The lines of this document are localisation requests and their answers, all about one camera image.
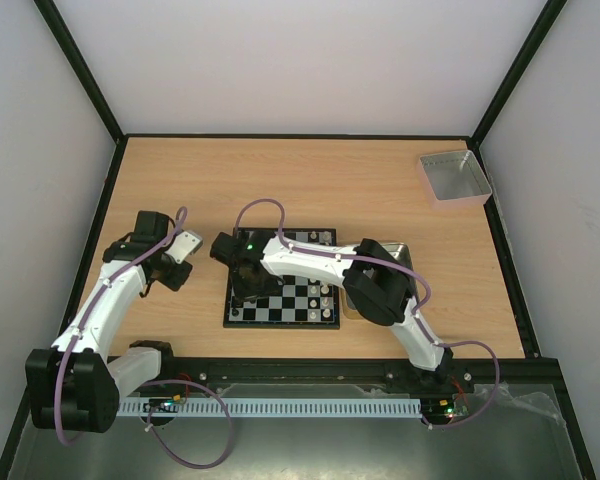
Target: gray floor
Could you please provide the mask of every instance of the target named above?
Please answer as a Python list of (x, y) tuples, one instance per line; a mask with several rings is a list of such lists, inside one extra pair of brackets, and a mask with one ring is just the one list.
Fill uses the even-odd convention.
[[(504, 401), (475, 423), (434, 432), (408, 419), (238, 419), (233, 454), (208, 471), (173, 462), (137, 418), (120, 418), (70, 448), (29, 424), (10, 478), (580, 478), (564, 425), (538, 413), (543, 408)], [(222, 419), (181, 418), (162, 430), (176, 453), (198, 463), (212, 461), (227, 434)]]

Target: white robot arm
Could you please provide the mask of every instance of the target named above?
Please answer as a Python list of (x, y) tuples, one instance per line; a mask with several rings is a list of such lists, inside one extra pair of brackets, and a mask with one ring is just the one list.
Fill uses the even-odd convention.
[[(107, 361), (131, 303), (146, 296), (155, 281), (177, 291), (191, 273), (192, 266), (185, 258), (202, 246), (202, 238), (192, 231), (180, 231), (170, 245), (129, 267), (166, 236), (169, 221), (157, 212), (139, 212), (134, 231), (105, 251), (98, 281), (71, 324), (50, 349), (29, 355), (25, 370), (32, 419), (38, 428), (54, 427), (53, 391), (59, 359), (74, 337), (78, 339), (71, 348), (69, 374), (63, 379), (62, 423), (67, 429), (107, 430), (119, 399), (160, 374), (163, 359), (172, 355), (170, 345), (164, 342), (136, 342), (121, 357)], [(114, 275), (123, 268), (122, 274)]]
[[(306, 251), (316, 251), (318, 255)], [(283, 243), (271, 232), (256, 231), (249, 238), (221, 233), (211, 247), (211, 256), (229, 266), (238, 298), (253, 300), (272, 295), (284, 275), (312, 278), (344, 288), (363, 317), (390, 328), (414, 367), (435, 372), (451, 352), (436, 345), (442, 342), (422, 313), (413, 312), (414, 282), (395, 270), (356, 260), (357, 255), (397, 263), (379, 243), (369, 239), (357, 246), (331, 247), (288, 239)], [(373, 278), (365, 274), (370, 269), (376, 271)]]

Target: wire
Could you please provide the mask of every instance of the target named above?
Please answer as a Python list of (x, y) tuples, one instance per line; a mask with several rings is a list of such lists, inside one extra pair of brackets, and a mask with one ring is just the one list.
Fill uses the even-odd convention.
[(464, 390), (462, 389), (462, 387), (456, 380), (456, 377), (453, 377), (453, 376), (451, 377), (451, 383), (453, 383), (455, 385), (455, 387), (458, 389), (458, 396), (462, 398), (462, 401), (464, 402), (464, 405), (467, 407), (467, 411), (468, 411), (469, 410), (469, 399), (467, 398), (467, 394), (464, 393)]
[(78, 433), (78, 435), (76, 435), (73, 438), (67, 438), (67, 436), (65, 435), (64, 429), (62, 428), (62, 410), (61, 410), (62, 384), (64, 382), (64, 376), (67, 371), (67, 364), (69, 363), (69, 357), (71, 356), (71, 353), (73, 352), (73, 349), (75, 348), (76, 343), (82, 337), (84, 327), (87, 324), (89, 317), (93, 313), (96, 305), (98, 304), (98, 301), (100, 300), (100, 298), (102, 298), (102, 295), (104, 295), (104, 292), (107, 290), (107, 288), (108, 288), (107, 285), (111, 285), (111, 283), (113, 283), (118, 277), (120, 277), (120, 275), (127, 272), (134, 266), (138, 265), (140, 262), (144, 261), (145, 259), (149, 258), (151, 255), (156, 253), (162, 247), (164, 247), (165, 245), (170, 243), (171, 240), (173, 240), (173, 238), (180, 232), (180, 230), (182, 230), (182, 225), (184, 224), (186, 218), (187, 218), (187, 208), (180, 207), (178, 209), (178, 212), (176, 213), (176, 222), (175, 222), (175, 227), (173, 228), (173, 230), (171, 230), (171, 232), (169, 232), (166, 237), (164, 237), (162, 240), (160, 240), (157, 244), (155, 244), (152, 248), (150, 248), (145, 253), (140, 255), (138, 258), (136, 258), (135, 260), (132, 260), (131, 262), (122, 266), (120, 269), (116, 270), (108, 278), (109, 281), (104, 282), (100, 286), (100, 288), (96, 291), (96, 293), (94, 294), (91, 301), (89, 301), (89, 304), (87, 305), (87, 308), (85, 309), (84, 314), (82, 315), (82, 318), (80, 319), (80, 322), (78, 323), (78, 326), (77, 326), (78, 333), (71, 336), (71, 339), (69, 340), (69, 344), (67, 345), (67, 349), (65, 350), (64, 354), (62, 355), (62, 359), (60, 360), (60, 366), (58, 368), (58, 375), (56, 378), (56, 386), (55, 386), (55, 391), (54, 391), (54, 395), (53, 395), (53, 398), (54, 398), (54, 400), (53, 400), (53, 420), (55, 423), (56, 435), (58, 437), (58, 441), (65, 447), (73, 445), (81, 434)]
[[(312, 250), (310, 248), (302, 248), (302, 247), (296, 246), (295, 244), (289, 245), (289, 241), (286, 238), (284, 238), (284, 232), (282, 231), (282, 229), (284, 227), (284, 220), (285, 220), (284, 206), (279, 201), (277, 201), (273, 198), (260, 198), (258, 200), (254, 200), (253, 202), (250, 202), (247, 205), (245, 205), (244, 207), (242, 207), (242, 210), (240, 210), (240, 213), (238, 214), (238, 218), (236, 218), (236, 223), (233, 227), (234, 235), (237, 235), (237, 233), (238, 233), (238, 228), (240, 227), (240, 220), (242, 220), (242, 217), (244, 216), (245, 212), (247, 210), (249, 210), (251, 207), (253, 207), (254, 205), (257, 205), (259, 203), (272, 203), (280, 209), (280, 221), (278, 222), (277, 235), (278, 235), (278, 238), (280, 239), (280, 243), (282, 243), (286, 248), (289, 248), (290, 250), (293, 250), (295, 252), (305, 253), (308, 255), (315, 255), (318, 257), (327, 257), (327, 258), (336, 258), (335, 253), (321, 252), (321, 251), (317, 251), (317, 250)], [(425, 338), (431, 344), (433, 344), (437, 347), (441, 347), (441, 348), (456, 348), (456, 347), (463, 347), (465, 345), (478, 345), (479, 347), (484, 348), (487, 352), (489, 352), (489, 355), (491, 355), (491, 358), (493, 359), (493, 365), (495, 367), (495, 387), (494, 387), (493, 391), (491, 392), (491, 395), (489, 395), (489, 398), (487, 399), (487, 401), (473, 415), (471, 415), (467, 418), (464, 418), (463, 420), (461, 420), (457, 423), (453, 423), (451, 425), (449, 425), (449, 424), (433, 425), (423, 415), (422, 422), (427, 426), (427, 428), (429, 428), (429, 430), (433, 430), (433, 429), (440, 429), (440, 428), (458, 427), (460, 425), (464, 425), (467, 422), (475, 420), (485, 410), (487, 410), (487, 408), (489, 408), (489, 406), (491, 406), (491, 404), (495, 400), (497, 390), (498, 390), (497, 387), (500, 384), (500, 364), (498, 363), (498, 357), (496, 356), (496, 353), (493, 351), (493, 349), (491, 347), (489, 347), (489, 345), (487, 345), (486, 343), (480, 342), (478, 340), (464, 340), (462, 342), (441, 343), (441, 342), (433, 339), (433, 337), (431, 336), (429, 331), (424, 327), (424, 325), (422, 324), (422, 321), (420, 320), (419, 310), (431, 298), (431, 287), (429, 286), (427, 281), (420, 274), (418, 274), (418, 273), (414, 272), (413, 270), (410, 270), (407, 267), (404, 267), (398, 263), (387, 262), (385, 260), (380, 260), (377, 258), (366, 257), (366, 256), (362, 256), (362, 255), (349, 255), (349, 254), (341, 255), (340, 258), (345, 259), (345, 260), (362, 260), (362, 261), (365, 261), (368, 263), (375, 263), (377, 265), (382, 265), (384, 267), (393, 268), (394, 270), (397, 270), (406, 275), (409, 275), (410, 277), (415, 278), (424, 286), (426, 293), (425, 293), (424, 298), (422, 300), (420, 300), (420, 302), (418, 302), (413, 307), (413, 309), (411, 310), (411, 313), (413, 314), (413, 317), (414, 317), (416, 323), (418, 324), (418, 328), (420, 328), (420, 330), (422, 330), (422, 333), (424, 334)]]
[(169, 457), (171, 457), (172, 460), (175, 460), (176, 462), (178, 462), (180, 465), (182, 465), (184, 467), (193, 468), (195, 470), (205, 470), (205, 469), (213, 468), (213, 467), (220, 465), (231, 454), (231, 451), (233, 450), (233, 446), (235, 444), (235, 429), (234, 429), (234, 425), (233, 425), (233, 419), (231, 418), (231, 414), (229, 413), (229, 409), (227, 408), (227, 404), (224, 403), (222, 401), (222, 399), (213, 390), (205, 387), (204, 385), (200, 385), (195, 382), (189, 382), (187, 380), (153, 380), (153, 381), (144, 383), (142, 386), (143, 387), (151, 387), (151, 386), (155, 386), (155, 385), (168, 385), (168, 384), (186, 385), (186, 386), (197, 388), (198, 390), (202, 390), (204, 393), (207, 393), (208, 395), (212, 396), (220, 404), (220, 408), (222, 408), (222, 411), (224, 412), (224, 415), (225, 415), (225, 417), (227, 417), (227, 421), (229, 422), (229, 437), (227, 438), (227, 444), (224, 447), (224, 451), (213, 462), (207, 463), (207, 464), (202, 464), (202, 465), (197, 464), (197, 463), (188, 462), (188, 461), (184, 460), (183, 458), (179, 457), (167, 446), (167, 444), (164, 442), (164, 440), (162, 440), (162, 438), (158, 434), (157, 430), (151, 424), (151, 416), (155, 413), (157, 407), (153, 407), (151, 410), (149, 410), (149, 414), (147, 415), (147, 431), (151, 432), (153, 434), (153, 436), (156, 438), (156, 440), (158, 440), (158, 442), (160, 442), (160, 446), (166, 452), (166, 454), (169, 455)]
[[(191, 379), (191, 377), (188, 374), (186, 374), (186, 373), (179, 373), (176, 376), (176, 378), (177, 379), (184, 379), (184, 380), (188, 380), (190, 382), (193, 382), (193, 380)], [(184, 399), (185, 399), (185, 401), (189, 399), (189, 385), (188, 384), (184, 386)]]
[[(251, 207), (253, 207), (254, 205), (257, 205), (259, 203), (272, 203), (280, 209), (280, 222), (278, 223), (277, 234), (278, 234), (278, 238), (280, 239), (280, 243), (282, 243), (282, 245), (287, 247), (289, 250), (293, 250), (294, 252), (305, 253), (308, 255), (314, 255), (317, 257), (337, 258), (336, 255), (338, 255), (338, 254), (336, 254), (336, 253), (321, 252), (321, 251), (313, 250), (310, 248), (298, 247), (295, 244), (290, 245), (289, 241), (284, 237), (284, 232), (282, 231), (282, 228), (284, 227), (284, 220), (286, 217), (284, 207), (282, 206), (282, 204), (279, 201), (277, 201), (274, 198), (260, 198), (258, 200), (254, 200), (253, 202), (245, 205), (242, 208), (242, 210), (240, 210), (240, 213), (238, 214), (238, 218), (236, 219), (235, 226), (233, 227), (234, 235), (236, 235), (238, 233), (238, 228), (240, 227), (240, 220), (242, 220), (242, 217), (245, 214), (245, 212), (247, 210), (249, 210)], [(429, 286), (429, 283), (424, 279), (424, 277), (422, 275), (420, 275), (419, 273), (416, 273), (413, 270), (400, 265), (399, 263), (394, 263), (394, 262), (389, 262), (386, 260), (381, 260), (379, 258), (367, 257), (364, 255), (354, 255), (354, 254), (342, 254), (342, 255), (340, 255), (339, 258), (341, 258), (343, 260), (361, 260), (361, 261), (364, 261), (367, 263), (374, 263), (376, 265), (381, 265), (383, 267), (393, 268), (394, 270), (398, 270), (399, 272), (404, 273), (405, 275), (408, 275), (408, 276), (413, 277), (416, 280), (418, 280), (424, 287), (425, 295), (424, 295), (424, 298), (422, 300), (420, 300), (418, 303), (416, 303), (416, 305), (413, 307), (412, 313), (414, 313), (414, 314), (416, 311), (418, 311), (420, 308), (422, 308), (431, 298), (431, 286)]]

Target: wooden surface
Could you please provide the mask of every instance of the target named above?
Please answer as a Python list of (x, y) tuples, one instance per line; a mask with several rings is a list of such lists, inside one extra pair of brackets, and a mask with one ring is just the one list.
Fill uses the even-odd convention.
[[(482, 207), (433, 212), (415, 176), (422, 154), (466, 148), (460, 141), (160, 139), (129, 140), (83, 299), (95, 283), (102, 252), (133, 228), (138, 210), (175, 215), (204, 247), (180, 292), (154, 285), (132, 305), (112, 355), (135, 340), (171, 342), (178, 356), (402, 358), (392, 333), (342, 316), (340, 330), (222, 327), (227, 268), (209, 258), (220, 231), (260, 197), (280, 200), (289, 227), (333, 227), (338, 243), (362, 237), (409, 246), (414, 268), (433, 298), (423, 312), (445, 341), (476, 339), (502, 358), (523, 357), (520, 339)], [(278, 210), (259, 205), (244, 226), (274, 227)], [(483, 358), (479, 347), (458, 358)]]

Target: chessboard square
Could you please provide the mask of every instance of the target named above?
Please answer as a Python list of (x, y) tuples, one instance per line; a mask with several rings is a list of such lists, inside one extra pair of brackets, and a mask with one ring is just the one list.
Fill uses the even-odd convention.
[(236, 296), (232, 290), (231, 291), (231, 308), (242, 308), (243, 305), (244, 305), (244, 302), (238, 301), (238, 299), (236, 298)]
[(282, 310), (282, 321), (283, 322), (295, 322), (296, 321), (296, 311), (292, 309), (283, 309)]
[(325, 308), (333, 310), (333, 297), (322, 297), (320, 299), (320, 308), (322, 308), (323, 310)]
[(331, 232), (328, 231), (322, 231), (320, 232), (320, 243), (324, 243), (326, 245), (331, 245), (331, 241), (333, 240), (333, 235), (331, 234)]
[(229, 310), (229, 321), (230, 322), (241, 322), (242, 321), (242, 310), (236, 310), (238, 315), (234, 315), (231, 310)]
[(320, 322), (320, 310), (308, 310), (310, 322)]
[(270, 308), (268, 310), (268, 320), (270, 322), (282, 321), (282, 310), (279, 308)]
[(296, 297), (296, 310), (307, 309), (309, 308), (309, 299), (305, 295), (304, 297)]
[(333, 322), (334, 321), (333, 320), (333, 310), (325, 308), (320, 312), (320, 315), (321, 315), (320, 320), (322, 322)]
[(269, 297), (269, 308), (282, 308), (282, 297)]
[(242, 310), (242, 319), (246, 321), (253, 321), (256, 319), (256, 309), (255, 308), (245, 308)]
[(296, 297), (283, 297), (282, 308), (296, 308)]
[(256, 322), (268, 322), (269, 321), (269, 309), (268, 308), (256, 308), (254, 310), (256, 312), (256, 316), (254, 320)]
[(283, 297), (295, 297), (296, 296), (295, 285), (285, 285), (284, 287), (282, 287), (282, 296)]

